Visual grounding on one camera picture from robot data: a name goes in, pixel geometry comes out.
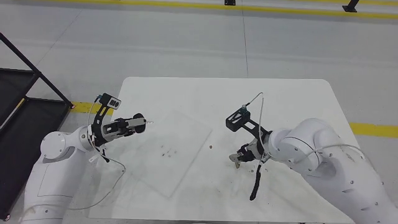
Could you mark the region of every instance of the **table surface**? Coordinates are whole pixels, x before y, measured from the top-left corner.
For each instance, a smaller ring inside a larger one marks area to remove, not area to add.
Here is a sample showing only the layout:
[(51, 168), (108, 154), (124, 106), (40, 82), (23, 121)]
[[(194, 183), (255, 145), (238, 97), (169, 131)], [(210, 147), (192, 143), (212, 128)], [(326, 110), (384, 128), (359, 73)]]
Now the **table surface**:
[[(209, 126), (212, 132), (171, 197), (164, 197), (135, 178), (124, 156), (126, 175), (106, 200), (90, 209), (88, 216), (352, 223), (321, 198), (301, 175), (274, 161), (265, 164), (257, 198), (249, 201), (255, 179), (251, 171), (257, 162), (243, 163), (236, 169), (228, 156), (252, 141), (252, 136), (243, 129), (231, 132), (225, 126), (225, 119), (260, 91), (265, 98), (262, 114), (265, 129), (294, 128), (304, 119), (320, 118), (329, 122), (347, 144), (358, 146), (330, 84), (324, 80), (129, 77), (123, 82), (118, 97), (122, 104), (112, 119), (142, 113), (156, 122), (177, 110)], [(257, 100), (248, 107), (256, 122), (260, 106), (261, 101)], [(135, 134), (109, 143), (107, 155), (119, 159), (126, 147), (137, 149), (144, 135)], [(119, 174), (117, 164), (98, 161), (92, 186), (95, 189), (91, 189), (93, 201), (112, 187)]]

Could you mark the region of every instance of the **cable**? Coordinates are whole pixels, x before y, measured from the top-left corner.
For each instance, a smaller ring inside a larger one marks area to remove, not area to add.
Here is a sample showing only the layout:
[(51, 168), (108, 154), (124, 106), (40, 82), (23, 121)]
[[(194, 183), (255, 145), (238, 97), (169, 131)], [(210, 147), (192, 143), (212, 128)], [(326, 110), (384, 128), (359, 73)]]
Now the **cable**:
[[(90, 115), (91, 115), (91, 111), (92, 111), (92, 109), (93, 109), (93, 107), (94, 107), (94, 104), (97, 102), (97, 100), (98, 99), (100, 99), (101, 98), (101, 95), (98, 95), (97, 96), (97, 98), (95, 99), (95, 101), (93, 102), (93, 104), (91, 105), (91, 108), (90, 108), (90, 110), (89, 110), (89, 112), (88, 112), (88, 117), (87, 117), (87, 126), (89, 126), (90, 125)], [(90, 142), (90, 139), (89, 139), (89, 135), (87, 134), (87, 139), (88, 139), (88, 142), (90, 143), (90, 145), (92, 146), (92, 148), (94, 149), (94, 151), (95, 152), (97, 152), (101, 157), (105, 157), (105, 158), (107, 158), (107, 159), (109, 159), (109, 160), (111, 160), (111, 161), (113, 161), (113, 162), (115, 162), (115, 163), (117, 163), (117, 164), (120, 164), (121, 166), (123, 166), (123, 170), (122, 170), (122, 174), (118, 177), (118, 179), (115, 181), (115, 183), (113, 184), (113, 187), (111, 188), (111, 190), (110, 191), (108, 191), (108, 193), (106, 193), (105, 194), (105, 196), (103, 197), (103, 198), (101, 198), (101, 200), (99, 200), (99, 201), (97, 201), (96, 203), (94, 203), (94, 204), (92, 204), (92, 205), (90, 205), (90, 206), (88, 206), (88, 207), (83, 207), (83, 208), (69, 208), (69, 207), (66, 207), (66, 209), (67, 210), (84, 210), (84, 209), (88, 209), (88, 208), (92, 208), (92, 207), (94, 207), (94, 206), (97, 206), (98, 204), (100, 204), (113, 190), (114, 190), (114, 188), (116, 187), (116, 185), (118, 184), (118, 182), (120, 181), (120, 179), (122, 178), (122, 176), (124, 175), (124, 173), (126, 173), (126, 166), (124, 165), (124, 164), (122, 164), (121, 162), (119, 162), (119, 161), (116, 161), (116, 160), (114, 160), (114, 159), (112, 159), (112, 158), (109, 158), (109, 157), (107, 157), (107, 156), (105, 156), (105, 155), (103, 155), (102, 153), (100, 153), (99, 152), (99, 150), (97, 150), (97, 148), (95, 148), (95, 146), (94, 146), (94, 136), (92, 137), (92, 142)], [(53, 207), (61, 207), (61, 208), (65, 208), (65, 206), (62, 206), (62, 205), (56, 205), (56, 204), (46, 204), (46, 203), (43, 203), (43, 204), (35, 204), (35, 205), (33, 205), (33, 206), (30, 206), (29, 208), (27, 208), (25, 211), (24, 211), (24, 213), (21, 215), (21, 217), (20, 217), (20, 222), (22, 221), (22, 219), (25, 217), (25, 215), (27, 214), (27, 212), (30, 210), (30, 209), (33, 209), (34, 207), (39, 207), (39, 206), (53, 206)]]
[[(277, 159), (276, 157), (272, 156), (269, 152), (266, 153), (266, 147), (265, 147), (265, 145), (264, 145), (264, 144), (262, 143), (262, 141), (261, 141), (261, 117), (262, 117), (262, 109), (263, 109), (263, 106), (264, 106), (264, 93), (263, 93), (263, 92), (258, 93), (258, 94), (256, 95), (256, 97), (254, 97), (248, 104), (246, 104), (246, 106), (250, 105), (250, 104), (251, 104), (258, 96), (260, 96), (260, 95), (262, 95), (262, 100), (261, 100), (261, 110), (260, 110), (260, 119), (259, 119), (259, 140), (260, 140), (261, 146), (262, 146), (262, 148), (263, 148), (263, 150), (264, 150), (264, 153), (262, 154), (261, 159), (259, 160), (259, 165), (262, 163), (262, 159), (263, 159), (265, 156), (269, 156), (269, 157), (271, 157), (271, 158), (273, 158), (273, 159), (275, 159), (276, 161), (279, 161), (279, 162), (287, 162), (287, 160), (286, 160), (286, 161), (282, 161), (282, 160), (280, 160), (280, 159)], [(311, 155), (311, 154), (313, 154), (313, 153), (315, 153), (315, 152), (318, 152), (318, 151), (320, 151), (320, 150), (322, 150), (322, 149), (326, 149), (326, 148), (330, 148), (330, 147), (336, 147), (336, 146), (347, 146), (347, 147), (351, 147), (351, 148), (357, 149), (360, 153), (363, 154), (363, 156), (365, 157), (365, 159), (366, 159), (367, 161), (369, 161), (370, 165), (371, 165), (372, 168), (374, 169), (374, 166), (373, 166), (373, 164), (372, 164), (372, 161), (371, 161), (370, 158), (366, 155), (366, 153), (365, 153), (364, 151), (362, 151), (360, 148), (358, 148), (358, 147), (356, 147), (356, 146), (353, 146), (353, 145), (350, 145), (350, 144), (332, 144), (332, 145), (329, 145), (329, 146), (323, 146), (323, 147), (321, 147), (321, 148), (312, 150), (311, 152), (309, 152), (308, 154), (306, 154), (303, 158), (299, 159), (297, 162), (294, 161), (294, 164), (298, 164), (299, 162), (303, 161), (303, 160), (306, 159), (309, 155)]]
[(374, 168), (374, 166), (373, 166), (373, 164), (372, 164), (372, 161), (371, 161), (370, 158), (366, 155), (366, 153), (365, 153), (364, 151), (362, 151), (361, 148), (356, 147), (356, 146), (353, 146), (353, 145), (350, 145), (350, 144), (331, 144), (331, 145), (329, 145), (329, 146), (323, 146), (323, 147), (321, 147), (321, 148), (312, 150), (311, 152), (309, 152), (308, 154), (306, 154), (303, 158), (299, 159), (297, 162), (296, 162), (296, 161), (293, 161), (293, 163), (294, 163), (294, 164), (298, 164), (299, 162), (303, 161), (304, 159), (306, 159), (309, 155), (313, 154), (314, 152), (318, 152), (318, 151), (320, 151), (320, 150), (322, 150), (322, 149), (326, 149), (326, 148), (330, 148), (330, 147), (336, 147), (336, 146), (347, 146), (347, 147), (351, 147), (351, 148), (357, 149), (360, 153), (363, 154), (363, 156), (366, 158), (367, 161), (369, 161), (370, 165), (371, 165), (372, 168), (375, 170), (375, 168)]
[(256, 97), (254, 97), (248, 104), (246, 104), (246, 106), (250, 105), (254, 100), (257, 99), (258, 96), (263, 95), (264, 98), (264, 93), (263, 92), (259, 92), (258, 95), (256, 95)]

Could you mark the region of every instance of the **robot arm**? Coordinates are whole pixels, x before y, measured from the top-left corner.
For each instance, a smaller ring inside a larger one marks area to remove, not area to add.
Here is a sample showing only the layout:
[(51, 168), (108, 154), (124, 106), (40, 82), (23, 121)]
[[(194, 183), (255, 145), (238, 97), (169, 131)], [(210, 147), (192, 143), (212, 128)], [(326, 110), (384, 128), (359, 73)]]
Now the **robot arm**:
[[(232, 126), (237, 131), (249, 117), (241, 118)], [(333, 128), (320, 119), (306, 119), (294, 129), (280, 129), (265, 133), (244, 145), (230, 159), (240, 162), (266, 157), (282, 162), (302, 177), (328, 202), (349, 216), (357, 224), (393, 224), (398, 220), (398, 209), (386, 194), (383, 183), (364, 155), (348, 147)]]
[(85, 171), (86, 153), (96, 149), (106, 162), (100, 147), (114, 139), (145, 131), (147, 121), (138, 113), (130, 119), (102, 124), (110, 108), (118, 109), (120, 100), (103, 94), (94, 123), (71, 134), (52, 132), (43, 138), (39, 160), (33, 166), (25, 187), (25, 224), (61, 224), (63, 215), (77, 191)]

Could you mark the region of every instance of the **black shelf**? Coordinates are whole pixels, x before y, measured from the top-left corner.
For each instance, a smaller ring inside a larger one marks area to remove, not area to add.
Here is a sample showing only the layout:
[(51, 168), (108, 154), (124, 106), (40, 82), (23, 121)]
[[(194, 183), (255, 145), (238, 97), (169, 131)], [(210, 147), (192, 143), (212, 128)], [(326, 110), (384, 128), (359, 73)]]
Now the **black shelf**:
[(38, 78), (33, 71), (0, 68), (0, 126)]
[(58, 129), (68, 110), (64, 101), (28, 98), (0, 130), (0, 151), (7, 151), (0, 156), (2, 205), (14, 203), (40, 157), (43, 138)]
[[(43, 138), (61, 126), (73, 104), (1, 32), (0, 40), (32, 70), (0, 68), (0, 219), (6, 221), (40, 157)], [(62, 101), (27, 97), (39, 78)]]

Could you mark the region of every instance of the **floor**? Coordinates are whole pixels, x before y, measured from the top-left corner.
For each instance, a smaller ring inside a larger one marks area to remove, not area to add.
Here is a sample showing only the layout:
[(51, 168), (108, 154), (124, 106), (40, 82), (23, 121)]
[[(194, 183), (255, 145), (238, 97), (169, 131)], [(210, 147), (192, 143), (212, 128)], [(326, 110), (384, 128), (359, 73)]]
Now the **floor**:
[[(73, 101), (117, 96), (130, 76), (323, 78), (349, 122), (398, 124), (398, 20), (8, 0), (0, 9), (1, 32)], [(4, 44), (0, 54), (0, 67), (27, 68)], [(57, 98), (44, 83), (29, 95)], [(85, 123), (73, 113), (61, 130)], [(357, 139), (398, 203), (398, 140)], [(68, 212), (64, 223), (139, 222), (85, 216)]]

